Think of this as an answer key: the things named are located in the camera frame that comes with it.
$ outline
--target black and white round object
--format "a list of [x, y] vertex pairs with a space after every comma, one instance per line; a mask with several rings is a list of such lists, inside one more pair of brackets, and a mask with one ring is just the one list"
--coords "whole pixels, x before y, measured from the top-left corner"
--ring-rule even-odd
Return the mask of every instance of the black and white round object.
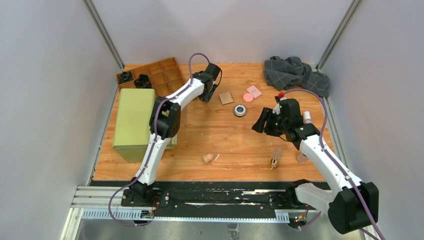
[[248, 110], [246, 109], [246, 107], [242, 104], [236, 105], [234, 107], [234, 115], [236, 115], [237, 117], [241, 118], [244, 115], [246, 115], [246, 113], [248, 112]]

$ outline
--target wooden tabletop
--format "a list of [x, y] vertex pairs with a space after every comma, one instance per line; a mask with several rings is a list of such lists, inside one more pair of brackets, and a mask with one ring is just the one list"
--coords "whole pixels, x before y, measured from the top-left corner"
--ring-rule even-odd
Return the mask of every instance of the wooden tabletop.
[[[141, 64], [127, 64], [131, 69]], [[295, 181], [307, 179], [324, 181], [311, 161], [298, 163], [299, 151], [290, 142], [278, 137], [253, 131], [262, 108], [274, 108], [274, 96], [278, 91], [268, 86], [263, 76], [262, 63], [217, 63], [222, 69], [222, 83], [209, 103], [195, 99], [182, 111], [181, 127], [177, 134], [177, 146], [166, 150], [161, 159], [156, 179], [159, 181]], [[185, 79], [189, 79], [187, 64], [179, 65]], [[206, 64], [195, 63], [193, 72], [204, 70]], [[246, 89], [255, 85], [262, 95], [251, 103], [243, 102]], [[221, 105], [219, 94], [231, 92], [234, 103]], [[306, 92], [289, 93], [286, 97], [297, 99], [300, 110], [310, 111], [312, 123], [320, 129], [324, 116], [319, 101]], [[98, 158], [94, 180], [130, 180], [140, 163], [127, 163], [112, 148], [119, 93], [113, 106], [107, 132]], [[237, 104], [247, 107], [244, 117], [236, 117], [233, 108]], [[328, 129], [326, 142], [332, 147]], [[277, 169], [270, 169], [273, 148], [281, 146], [283, 155]], [[219, 157], [209, 164], [202, 162], [202, 155], [213, 153]]]

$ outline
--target pink round object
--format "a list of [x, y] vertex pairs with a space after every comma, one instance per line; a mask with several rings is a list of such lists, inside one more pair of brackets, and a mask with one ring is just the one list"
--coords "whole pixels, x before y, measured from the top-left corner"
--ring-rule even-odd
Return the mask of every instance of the pink round object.
[[251, 102], [253, 102], [253, 99], [255, 99], [255, 98], [253, 97], [253, 95], [252, 95], [251, 93], [245, 93], [245, 94], [243, 95], [243, 100], [244, 100], [246, 103], [251, 103]]

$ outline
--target black crumpled cloth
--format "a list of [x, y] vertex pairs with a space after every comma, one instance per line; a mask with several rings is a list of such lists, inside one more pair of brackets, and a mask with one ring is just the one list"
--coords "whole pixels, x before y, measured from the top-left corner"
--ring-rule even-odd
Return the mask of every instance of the black crumpled cloth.
[[287, 59], [281, 59], [279, 56], [271, 57], [265, 61], [263, 76], [266, 83], [278, 91], [301, 86], [318, 96], [329, 96], [329, 77], [321, 72], [312, 72], [312, 67], [303, 63], [297, 56]]

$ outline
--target pink square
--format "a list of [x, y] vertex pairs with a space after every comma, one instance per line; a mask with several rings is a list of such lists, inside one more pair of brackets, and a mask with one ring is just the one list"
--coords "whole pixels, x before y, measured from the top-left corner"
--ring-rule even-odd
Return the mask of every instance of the pink square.
[[259, 96], [262, 95], [262, 92], [259, 91], [259, 89], [257, 89], [255, 86], [251, 86], [249, 88], [246, 89], [250, 94], [253, 95], [254, 98], [257, 98]]

